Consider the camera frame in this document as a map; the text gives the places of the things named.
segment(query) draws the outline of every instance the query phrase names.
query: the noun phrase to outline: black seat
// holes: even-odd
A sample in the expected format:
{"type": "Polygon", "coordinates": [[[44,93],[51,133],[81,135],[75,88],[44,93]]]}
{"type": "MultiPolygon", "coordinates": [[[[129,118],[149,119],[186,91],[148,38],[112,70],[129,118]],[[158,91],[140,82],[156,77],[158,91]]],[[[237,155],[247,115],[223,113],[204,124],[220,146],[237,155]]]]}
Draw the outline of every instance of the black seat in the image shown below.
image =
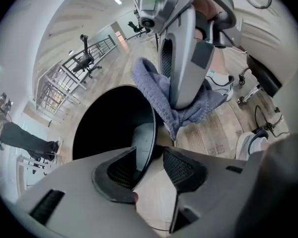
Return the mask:
{"type": "Polygon", "coordinates": [[[260,86],[269,96],[273,97],[282,86],[279,80],[265,65],[252,56],[247,55],[246,62],[260,86]]]}
{"type": "Polygon", "coordinates": [[[89,64],[93,62],[93,59],[89,55],[84,54],[78,61],[80,63],[78,63],[72,70],[72,72],[74,73],[78,72],[81,69],[86,69],[89,64]]]}
{"type": "Polygon", "coordinates": [[[142,26],[140,27],[135,26],[135,24],[132,21],[129,21],[128,25],[134,30],[135,33],[139,33],[143,29],[142,26]]]}

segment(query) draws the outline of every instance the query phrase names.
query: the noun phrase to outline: ceiling light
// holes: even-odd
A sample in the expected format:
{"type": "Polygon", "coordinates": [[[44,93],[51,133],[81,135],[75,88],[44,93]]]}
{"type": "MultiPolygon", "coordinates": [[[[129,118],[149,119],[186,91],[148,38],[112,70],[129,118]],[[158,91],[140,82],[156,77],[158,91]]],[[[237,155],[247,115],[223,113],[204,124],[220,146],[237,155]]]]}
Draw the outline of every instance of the ceiling light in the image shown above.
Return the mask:
{"type": "Polygon", "coordinates": [[[122,2],[121,2],[120,0],[115,0],[115,2],[116,2],[117,4],[122,4],[122,2]]]}

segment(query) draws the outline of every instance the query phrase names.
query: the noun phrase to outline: leg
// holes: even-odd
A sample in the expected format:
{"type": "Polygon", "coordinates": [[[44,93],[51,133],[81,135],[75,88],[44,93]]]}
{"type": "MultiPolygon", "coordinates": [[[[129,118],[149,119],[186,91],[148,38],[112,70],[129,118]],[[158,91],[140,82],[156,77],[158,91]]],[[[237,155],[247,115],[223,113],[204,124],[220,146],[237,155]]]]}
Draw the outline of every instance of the leg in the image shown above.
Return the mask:
{"type": "Polygon", "coordinates": [[[39,161],[41,158],[48,161],[53,161],[55,158],[55,153],[39,153],[35,151],[26,150],[28,154],[36,161],[39,161]]]}
{"type": "Polygon", "coordinates": [[[4,144],[22,148],[36,154],[53,153],[58,150],[57,142],[47,142],[40,139],[12,122],[8,122],[3,126],[0,141],[4,144]]]}
{"type": "MultiPolygon", "coordinates": [[[[202,32],[196,29],[194,38],[198,40],[203,39],[202,32]]],[[[233,95],[232,87],[234,77],[229,76],[227,72],[223,51],[221,49],[215,48],[213,59],[211,61],[206,79],[210,83],[213,91],[219,92],[222,95],[226,94],[226,101],[229,101],[231,99],[233,95]]]]}

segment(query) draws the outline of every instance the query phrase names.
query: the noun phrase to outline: wooden floor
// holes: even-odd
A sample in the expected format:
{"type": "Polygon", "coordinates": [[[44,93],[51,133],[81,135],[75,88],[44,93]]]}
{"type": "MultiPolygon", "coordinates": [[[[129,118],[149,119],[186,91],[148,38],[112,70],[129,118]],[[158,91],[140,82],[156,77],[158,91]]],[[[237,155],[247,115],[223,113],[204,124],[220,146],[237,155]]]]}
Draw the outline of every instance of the wooden floor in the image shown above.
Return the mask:
{"type": "MultiPolygon", "coordinates": [[[[81,103],[75,107],[69,105],[68,115],[64,117],[64,121],[61,124],[52,125],[52,128],[57,129],[64,139],[61,152],[64,163],[72,160],[75,130],[88,106],[103,92],[114,86],[134,84],[130,77],[130,71],[136,58],[146,57],[157,66],[154,41],[148,42],[144,38],[146,37],[134,38],[124,43],[124,47],[119,44],[110,56],[105,57],[101,62],[103,68],[94,72],[93,79],[87,79],[88,90],[76,90],[75,95],[81,100],[81,103]]],[[[256,105],[263,109],[271,122],[277,121],[280,114],[274,113],[273,101],[263,91],[253,96],[246,106],[240,107],[237,104],[237,99],[253,88],[257,81],[250,72],[247,72],[245,74],[246,83],[241,88],[238,83],[238,74],[246,67],[246,55],[231,49],[225,49],[223,52],[229,74],[235,77],[232,99],[211,112],[201,123],[181,128],[175,146],[201,154],[234,158],[238,137],[244,132],[255,129],[254,111],[256,105]]],[[[260,125],[264,124],[261,115],[258,115],[258,121],[260,125]]],[[[283,121],[277,126],[276,134],[287,130],[283,121]]],[[[276,140],[270,134],[268,141],[276,140]]],[[[139,194],[138,213],[162,237],[167,236],[167,231],[159,230],[168,230],[169,228],[176,193],[165,171],[161,170],[144,185],[138,187],[137,193],[139,194]]]]}

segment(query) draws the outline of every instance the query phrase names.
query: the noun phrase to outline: ceiling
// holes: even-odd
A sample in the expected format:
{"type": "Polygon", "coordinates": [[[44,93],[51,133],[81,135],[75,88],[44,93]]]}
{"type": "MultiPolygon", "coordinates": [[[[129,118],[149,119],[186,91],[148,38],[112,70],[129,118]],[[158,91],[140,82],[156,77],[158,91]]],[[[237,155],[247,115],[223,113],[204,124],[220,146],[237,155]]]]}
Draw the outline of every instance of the ceiling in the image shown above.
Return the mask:
{"type": "Polygon", "coordinates": [[[122,15],[127,7],[133,9],[132,0],[121,1],[122,5],[114,0],[69,0],[59,8],[40,44],[40,54],[33,70],[33,93],[38,78],[46,70],[60,59],[68,59],[69,50],[77,53],[82,49],[81,34],[92,37],[113,23],[119,12],[122,15]]]}

